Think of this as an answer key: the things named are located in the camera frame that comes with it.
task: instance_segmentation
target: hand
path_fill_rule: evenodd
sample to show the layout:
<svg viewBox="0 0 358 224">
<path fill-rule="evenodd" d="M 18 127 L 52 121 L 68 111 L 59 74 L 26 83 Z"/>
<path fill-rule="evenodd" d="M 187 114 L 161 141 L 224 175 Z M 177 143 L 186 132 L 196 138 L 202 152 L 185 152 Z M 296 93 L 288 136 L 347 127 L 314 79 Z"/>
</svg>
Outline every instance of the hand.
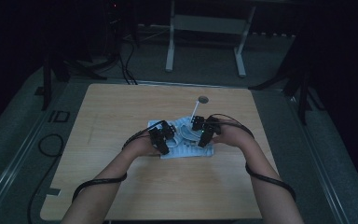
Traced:
<svg viewBox="0 0 358 224">
<path fill-rule="evenodd" d="M 238 125 L 238 122 L 232 119 L 220 119 L 219 121 Z M 220 129 L 222 133 L 212 139 L 214 144 L 224 143 L 232 147 L 244 147 L 247 143 L 254 142 L 254 138 L 239 127 L 229 124 L 221 124 Z"/>
<path fill-rule="evenodd" d="M 159 154 L 159 151 L 151 143 L 149 132 L 144 132 L 129 142 L 123 151 L 130 153 L 134 158 Z"/>
</svg>

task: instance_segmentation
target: dark background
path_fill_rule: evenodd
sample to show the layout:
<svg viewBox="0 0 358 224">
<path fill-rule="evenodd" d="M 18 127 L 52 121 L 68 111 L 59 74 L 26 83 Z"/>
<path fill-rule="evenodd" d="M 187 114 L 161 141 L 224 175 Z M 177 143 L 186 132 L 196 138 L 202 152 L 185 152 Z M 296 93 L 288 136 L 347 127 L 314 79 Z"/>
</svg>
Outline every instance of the dark background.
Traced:
<svg viewBox="0 0 358 224">
<path fill-rule="evenodd" d="M 236 7 L 216 11 L 213 4 L 219 1 L 192 2 L 197 8 L 193 4 L 180 9 L 204 10 L 214 16 L 241 15 Z M 251 32 L 296 35 L 286 64 L 306 64 L 311 70 L 311 86 L 335 122 L 358 171 L 358 1 L 323 5 L 315 1 L 253 2 L 258 8 Z M 170 1 L 133 4 L 138 23 L 169 24 Z M 42 66 L 48 52 L 58 50 L 73 59 L 91 60 L 90 53 L 99 47 L 105 29 L 103 6 L 103 1 L 91 0 L 0 1 L 0 114 L 24 80 Z"/>
</svg>

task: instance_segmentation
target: black cable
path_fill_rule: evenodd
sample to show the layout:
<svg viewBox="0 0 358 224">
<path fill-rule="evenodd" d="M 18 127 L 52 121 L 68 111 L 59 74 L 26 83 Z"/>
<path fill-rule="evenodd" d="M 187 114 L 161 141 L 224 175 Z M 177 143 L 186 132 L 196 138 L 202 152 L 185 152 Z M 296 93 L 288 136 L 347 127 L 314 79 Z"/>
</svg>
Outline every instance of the black cable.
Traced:
<svg viewBox="0 0 358 224">
<path fill-rule="evenodd" d="M 133 54 L 133 52 L 135 50 L 135 46 L 133 46 L 133 44 L 130 41 L 127 41 L 127 40 L 123 40 L 123 41 L 131 44 L 131 53 L 130 53 L 130 56 L 128 57 L 128 59 L 127 59 L 125 64 L 123 62 L 123 58 L 121 57 L 121 54 L 118 56 L 120 64 L 121 64 L 121 73 L 123 74 L 123 77 L 126 80 L 127 84 L 129 84 L 129 85 L 138 85 L 137 81 L 133 77 L 132 72 L 129 70 L 129 63 L 130 63 L 130 59 L 132 57 L 132 54 Z"/>
<path fill-rule="evenodd" d="M 143 133 L 145 133 L 146 131 L 149 131 L 150 129 L 156 127 L 157 125 L 159 125 L 160 123 L 162 123 L 164 120 L 161 120 L 143 130 L 141 130 L 140 132 L 136 133 L 135 135 L 133 135 L 132 137 L 130 137 L 126 143 L 124 144 L 123 148 L 129 144 L 131 141 L 138 139 L 138 138 L 142 138 L 142 137 L 150 137 L 150 135 L 142 135 Z M 89 186 L 93 186 L 93 185 L 100 185 L 100 184 L 113 184 L 113 183 L 119 183 L 124 181 L 127 178 L 127 173 L 124 174 L 122 177 L 119 178 L 106 178 L 106 179 L 92 179 L 89 181 L 84 182 L 83 184 L 79 185 L 75 192 L 74 195 L 72 197 L 72 202 L 76 199 L 77 195 L 81 192 L 82 189 L 89 187 Z"/>
<path fill-rule="evenodd" d="M 145 129 L 139 131 L 138 133 L 134 134 L 133 136 L 131 136 L 131 137 L 126 141 L 126 143 L 124 143 L 124 146 L 123 146 L 122 149 L 124 149 L 124 147 L 126 147 L 131 141 L 133 141 L 133 140 L 135 140 L 135 139 L 138 139 L 138 138 L 141 138 L 141 137 L 142 137 L 141 134 L 145 133 L 146 131 L 151 130 L 152 128 L 158 126 L 158 125 L 159 125 L 160 123 L 162 123 L 162 122 L 164 122 L 164 120 L 161 120 L 161 121 L 159 121 L 159 122 L 157 122 L 157 123 L 155 123 L 155 124 L 153 124 L 153 125 L 151 125 L 151 126 L 145 128 Z"/>
<path fill-rule="evenodd" d="M 110 69 L 114 68 L 114 67 L 117 65 L 117 63 L 118 63 L 118 56 L 117 56 L 117 58 L 115 59 L 114 63 L 111 64 L 109 67 L 106 67 L 104 70 L 101 70 L 102 68 L 101 68 L 101 69 L 98 68 L 98 69 L 95 69 L 95 71 L 98 70 L 98 73 L 99 73 L 99 74 L 102 74 L 102 73 L 107 72 L 107 71 L 109 71 Z"/>
<path fill-rule="evenodd" d="M 45 152 L 42 149 L 42 143 L 43 141 L 45 141 L 47 138 L 51 137 L 51 136 L 56 136 L 60 139 L 60 151 L 57 154 L 48 154 L 47 152 Z M 45 181 L 46 177 L 48 176 L 48 174 L 50 173 L 51 169 L 54 167 L 54 165 L 57 163 L 57 160 L 60 158 L 60 156 L 63 153 L 63 139 L 62 137 L 57 134 L 57 133 L 51 133 L 48 134 L 46 136 L 44 136 L 42 139 L 40 139 L 38 146 L 39 152 L 42 153 L 43 155 L 47 156 L 47 157 L 51 157 L 51 158 L 55 158 L 54 162 L 50 165 L 50 167 L 48 168 L 48 170 L 45 172 L 45 174 L 43 175 L 43 178 L 39 181 L 39 184 L 37 185 L 36 189 L 34 190 L 34 193 L 31 196 L 30 201 L 28 202 L 28 208 L 27 208 L 27 218 L 28 218 L 28 223 L 32 224 L 32 218 L 31 218 L 31 209 L 32 209 L 32 203 L 34 201 L 34 197 L 36 196 L 36 193 L 40 190 L 40 187 L 42 186 L 43 182 Z"/>
<path fill-rule="evenodd" d="M 214 115 L 220 115 L 220 116 L 224 116 L 226 118 L 230 118 L 230 119 L 233 119 L 235 120 L 234 118 L 230 117 L 230 116 L 227 116 L 227 115 L 224 115 L 224 114 L 212 114 L 210 117 L 214 116 Z M 239 121 L 235 120 L 237 122 L 236 123 L 231 123 L 231 122 L 204 122 L 206 124 L 226 124 L 226 125 L 230 125 L 230 126 L 234 126 L 234 127 L 237 127 L 237 128 L 241 128 L 243 129 L 244 131 L 246 131 L 248 134 L 250 134 L 253 138 L 254 135 L 252 134 L 252 132 L 246 128 L 243 124 L 241 124 Z M 277 185 L 279 187 L 282 187 L 286 190 L 288 190 L 290 192 L 290 194 L 292 195 L 293 199 L 296 200 L 296 193 L 295 191 L 292 189 L 292 187 L 290 187 L 288 184 L 280 181 L 280 180 L 277 180 L 277 179 L 273 179 L 273 178 L 270 178 L 270 177 L 267 177 L 267 176 L 264 176 L 264 175 L 259 175 L 259 174 L 256 174 L 255 172 L 252 171 L 252 169 L 249 167 L 248 163 L 246 162 L 246 165 L 245 165 L 245 168 L 246 168 L 246 172 L 250 175 L 250 176 L 253 176 L 259 180 L 262 180 L 262 181 L 265 181 L 265 182 L 268 182 L 270 184 L 274 184 L 274 185 Z"/>
<path fill-rule="evenodd" d="M 110 69 L 110 68 L 114 67 L 117 64 L 117 59 L 118 59 L 118 56 L 110 55 L 110 56 L 107 57 L 105 62 L 97 63 L 97 64 L 86 66 L 86 67 L 88 69 L 93 70 L 93 71 L 97 71 L 97 70 L 100 70 L 100 69 L 103 69 L 103 68 L 107 67 L 110 64 L 113 64 L 108 68 L 108 69 Z"/>
<path fill-rule="evenodd" d="M 122 177 L 119 178 L 106 178 L 106 179 L 93 179 L 84 182 L 79 187 L 76 188 L 74 192 L 74 196 L 72 197 L 72 203 L 76 199 L 77 195 L 80 193 L 80 191 L 86 187 L 93 186 L 93 185 L 100 185 L 100 184 L 114 184 L 114 183 L 120 183 L 124 181 L 127 178 L 127 173 L 124 174 Z"/>
<path fill-rule="evenodd" d="M 253 172 L 253 170 L 249 167 L 248 163 L 246 162 L 246 165 L 245 165 L 245 168 L 246 168 L 246 172 L 248 172 L 248 174 L 254 178 L 257 178 L 259 180 L 262 180 L 262 181 L 265 181 L 265 182 L 268 182 L 270 184 L 274 184 L 274 185 L 277 185 L 281 188 L 284 188 L 286 189 L 287 191 L 289 191 L 289 193 L 292 195 L 293 199 L 296 200 L 296 193 L 295 191 L 292 189 L 292 187 L 290 187 L 288 184 L 280 181 L 280 180 L 277 180 L 277 179 L 273 179 L 273 178 L 270 178 L 270 177 L 267 177 L 267 176 L 264 176 L 264 175 L 259 175 L 259 174 L 256 174 L 255 172 Z"/>
</svg>

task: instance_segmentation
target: white table leg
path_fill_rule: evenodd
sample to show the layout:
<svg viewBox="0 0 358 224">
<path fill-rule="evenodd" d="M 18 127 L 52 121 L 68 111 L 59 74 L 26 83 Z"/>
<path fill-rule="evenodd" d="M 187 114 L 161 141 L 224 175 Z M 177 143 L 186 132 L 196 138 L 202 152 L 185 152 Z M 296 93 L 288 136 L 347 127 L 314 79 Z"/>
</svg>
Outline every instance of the white table leg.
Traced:
<svg viewBox="0 0 358 224">
<path fill-rule="evenodd" d="M 175 1 L 171 1 L 171 22 L 170 22 L 170 45 L 168 46 L 167 63 L 165 65 L 165 71 L 171 72 L 173 69 L 173 55 L 175 53 L 175 44 L 173 42 L 174 33 L 174 20 L 175 20 Z"/>
<path fill-rule="evenodd" d="M 236 48 L 234 48 L 235 61 L 237 62 L 238 75 L 240 77 L 246 77 L 245 66 L 243 65 L 243 59 L 242 59 L 242 50 L 243 50 L 243 46 L 245 45 L 246 37 L 249 34 L 249 29 L 251 27 L 254 14 L 255 14 L 255 7 L 252 7 L 248 20 L 246 21 L 246 25 L 241 35 L 241 42 Z"/>
</svg>

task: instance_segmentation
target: metal frame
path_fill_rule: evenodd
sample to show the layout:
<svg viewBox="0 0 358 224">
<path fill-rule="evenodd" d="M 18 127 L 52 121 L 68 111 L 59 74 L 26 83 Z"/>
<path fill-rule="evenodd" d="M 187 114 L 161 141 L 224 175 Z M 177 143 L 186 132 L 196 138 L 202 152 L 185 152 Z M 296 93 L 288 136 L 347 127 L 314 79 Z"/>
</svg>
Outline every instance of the metal frame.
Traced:
<svg viewBox="0 0 358 224">
<path fill-rule="evenodd" d="M 234 48 L 235 61 L 237 63 L 238 75 L 245 77 L 245 66 L 243 64 L 242 51 L 246 37 L 249 34 L 251 23 L 255 15 L 255 7 L 252 7 L 247 20 L 236 20 L 226 18 L 209 18 L 175 14 L 175 1 L 171 1 L 170 21 L 170 44 L 168 46 L 166 72 L 173 70 L 173 58 L 175 52 L 174 30 L 190 30 L 200 32 L 214 32 L 222 34 L 241 35 L 240 44 Z"/>
</svg>

